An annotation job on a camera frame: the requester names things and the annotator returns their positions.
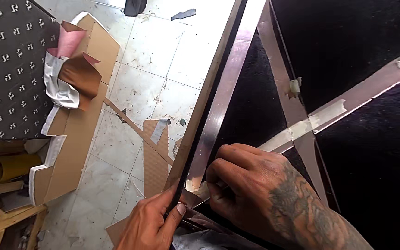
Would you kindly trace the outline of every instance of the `pink paper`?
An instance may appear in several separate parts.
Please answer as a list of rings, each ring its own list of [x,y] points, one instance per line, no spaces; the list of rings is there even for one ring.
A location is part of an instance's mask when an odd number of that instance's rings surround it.
[[[85,35],[85,30],[67,32],[61,25],[59,27],[58,51],[56,57],[71,57]]]

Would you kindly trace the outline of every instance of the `cardboard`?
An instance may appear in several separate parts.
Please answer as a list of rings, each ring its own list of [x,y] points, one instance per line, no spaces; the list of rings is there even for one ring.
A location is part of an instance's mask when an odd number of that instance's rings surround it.
[[[143,122],[143,132],[150,137],[157,126],[158,120],[146,120]],[[162,153],[168,155],[168,126],[163,129],[157,147]],[[168,163],[153,148],[143,141],[143,174],[144,196],[152,197],[163,191],[168,178]]]
[[[118,222],[116,222],[113,225],[108,226],[106,228],[106,232],[109,235],[109,238],[112,241],[112,244],[114,247],[116,247],[121,240],[121,234],[123,231],[126,229],[127,223],[128,223],[129,217],[126,217]]]
[[[90,15],[82,18],[77,26],[87,32],[74,54],[86,52],[100,60],[96,68],[101,74],[101,82],[97,96],[90,100],[86,111],[59,108],[54,117],[48,135],[67,135],[67,137],[52,166],[41,165],[31,169],[29,188],[35,206],[78,187],[119,51],[119,44]]]
[[[143,132],[150,137],[157,126],[158,120],[146,120],[143,122]],[[157,147],[161,152],[168,154],[168,126],[163,129]],[[146,141],[143,140],[143,171],[144,171],[144,195],[152,197],[161,193],[168,177],[168,163]],[[118,221],[106,228],[106,231],[114,244],[118,245],[121,234],[126,229],[129,217]]]

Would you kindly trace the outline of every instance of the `metal frame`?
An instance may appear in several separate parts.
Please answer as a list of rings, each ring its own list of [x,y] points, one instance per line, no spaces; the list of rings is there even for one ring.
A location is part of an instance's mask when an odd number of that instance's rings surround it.
[[[208,113],[208,118],[192,159],[191,168],[185,183],[187,191],[195,192],[200,188],[211,151],[222,126],[229,101],[234,92],[234,87],[239,78],[265,2],[266,0],[250,0],[246,4],[236,38],[226,61],[211,109]]]

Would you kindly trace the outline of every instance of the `metal edge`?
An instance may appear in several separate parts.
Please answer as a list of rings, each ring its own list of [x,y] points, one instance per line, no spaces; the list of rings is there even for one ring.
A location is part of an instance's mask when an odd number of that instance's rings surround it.
[[[225,113],[228,109],[240,75],[246,54],[254,36],[265,0],[248,1],[237,30],[217,91],[203,127],[192,164],[187,175],[185,189],[197,191],[203,180],[209,156],[217,139]]]

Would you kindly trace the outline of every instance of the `fingernail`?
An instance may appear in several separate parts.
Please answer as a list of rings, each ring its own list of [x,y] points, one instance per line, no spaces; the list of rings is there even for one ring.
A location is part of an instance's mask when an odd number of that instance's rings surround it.
[[[178,203],[177,205],[177,211],[183,216],[184,213],[186,213],[186,207],[184,206],[183,203]]]

